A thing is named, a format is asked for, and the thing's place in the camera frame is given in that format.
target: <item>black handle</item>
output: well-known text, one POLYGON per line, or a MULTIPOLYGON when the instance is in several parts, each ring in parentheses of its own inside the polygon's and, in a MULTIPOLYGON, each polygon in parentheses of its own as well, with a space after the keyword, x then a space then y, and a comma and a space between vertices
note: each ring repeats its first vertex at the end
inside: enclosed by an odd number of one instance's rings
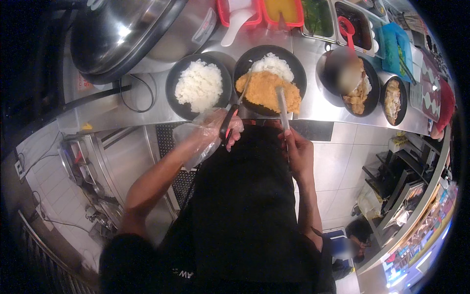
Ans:
POLYGON ((228 129, 228 125, 230 124, 230 120, 232 119, 232 116, 234 115, 235 111, 238 110, 238 107, 238 104, 234 104, 232 105, 232 107, 230 107, 230 110, 228 111, 227 115, 224 118, 224 121, 222 122, 222 125, 220 126, 219 138, 222 140, 222 146, 227 145, 228 140, 232 135, 232 130, 228 129))

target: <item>black cable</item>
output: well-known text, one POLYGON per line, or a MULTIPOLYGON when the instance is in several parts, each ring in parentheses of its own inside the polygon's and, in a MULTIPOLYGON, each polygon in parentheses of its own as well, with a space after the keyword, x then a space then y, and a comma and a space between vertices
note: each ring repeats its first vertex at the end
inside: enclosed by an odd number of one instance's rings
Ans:
MULTIPOLYGON (((28 170, 26 171, 26 173, 24 173, 24 177, 23 177, 24 179, 26 178, 26 175, 27 175, 28 172, 32 169, 32 167, 35 166, 40 160, 43 160, 44 158, 50 157, 50 156, 59 156, 59 154, 53 154, 53 155, 44 156, 44 155, 46 155, 46 153, 49 152, 49 150, 51 150, 52 146, 54 146, 55 141, 57 140, 57 137, 59 136, 59 134, 61 134, 60 131, 57 132, 57 135, 55 136, 54 141, 52 142, 52 145, 49 147, 49 149, 48 149, 46 152, 44 152, 44 153, 39 157, 39 159, 36 160, 36 161, 30 166, 30 168, 28 168, 28 170)), ((18 154, 18 160, 19 160, 19 155, 20 155, 20 154, 23 155, 23 164, 24 164, 24 154, 23 154, 22 152, 20 152, 20 153, 18 154)))
MULTIPOLYGON (((135 76, 135 75, 133 75, 133 74, 131 74, 130 76, 133 77, 134 79, 138 80, 139 82, 141 82, 142 84, 144 84, 144 85, 147 87, 147 89, 148 89, 149 92, 150 92, 150 97, 151 97, 152 101, 151 101, 151 103, 150 103, 150 106, 149 106, 147 109, 145 109, 145 110, 137 110, 137 109, 131 108, 129 105, 127 105, 127 103, 124 101, 124 97, 122 96, 122 91, 121 91, 121 87, 122 87, 122 78, 120 78, 120 79, 119 79, 119 94, 121 95, 122 102, 124 103, 124 105, 125 105, 127 108, 129 108, 129 109, 132 110, 133 112, 136 112, 136 113, 145 113, 145 112, 149 111, 149 110, 155 105, 155 97, 154 97, 154 95, 153 95, 152 89, 151 89, 150 86, 149 86, 144 80, 142 80, 141 78, 139 78, 139 77, 137 77, 137 76, 135 76)), ((152 75, 149 74, 149 76, 152 78, 153 82, 154 82, 155 84, 157 84, 157 83, 155 82, 155 79, 152 77, 152 75)))
POLYGON ((38 194, 38 197, 39 197, 39 211, 41 212, 41 217, 44 221, 46 222, 54 222, 54 223, 59 223, 59 224, 64 224, 66 226, 72 226, 72 227, 77 227, 77 228, 80 228, 82 230, 84 230, 85 232, 89 233, 87 230, 85 230, 84 228, 80 227, 80 226, 77 226, 77 225, 74 225, 74 224, 71 224, 71 223, 64 223, 64 222, 57 222, 57 221, 51 221, 51 220, 47 220, 46 219, 46 214, 42 211, 42 203, 41 203, 41 195, 39 194, 39 192, 37 191, 33 191, 32 192, 32 195, 34 197, 34 192, 36 192, 38 194))

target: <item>rice cooker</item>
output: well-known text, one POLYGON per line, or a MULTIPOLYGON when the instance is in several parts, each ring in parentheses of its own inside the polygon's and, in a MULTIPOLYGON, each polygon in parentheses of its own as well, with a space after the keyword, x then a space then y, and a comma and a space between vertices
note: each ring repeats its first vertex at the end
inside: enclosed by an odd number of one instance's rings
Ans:
POLYGON ((73 63, 89 82, 104 85, 143 58, 165 71, 196 52, 215 24, 215 0, 88 0, 72 25, 73 63))

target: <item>black shirt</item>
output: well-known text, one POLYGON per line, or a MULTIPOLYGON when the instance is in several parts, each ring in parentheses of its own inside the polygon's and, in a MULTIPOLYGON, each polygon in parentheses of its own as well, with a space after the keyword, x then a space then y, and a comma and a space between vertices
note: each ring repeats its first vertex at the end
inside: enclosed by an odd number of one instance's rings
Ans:
POLYGON ((292 178, 275 129, 248 126, 201 167, 158 248, 124 234, 100 259, 104 293, 334 293, 329 239, 296 231, 292 178))

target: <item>black apron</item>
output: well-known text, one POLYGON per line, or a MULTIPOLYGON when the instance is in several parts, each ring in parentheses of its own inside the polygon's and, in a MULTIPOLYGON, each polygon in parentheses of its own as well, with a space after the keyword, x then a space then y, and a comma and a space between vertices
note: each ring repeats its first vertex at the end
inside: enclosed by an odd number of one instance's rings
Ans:
POLYGON ((219 148, 200 168, 191 200, 198 277, 317 280, 321 253, 296 231, 294 186, 278 134, 245 126, 230 153, 219 148))

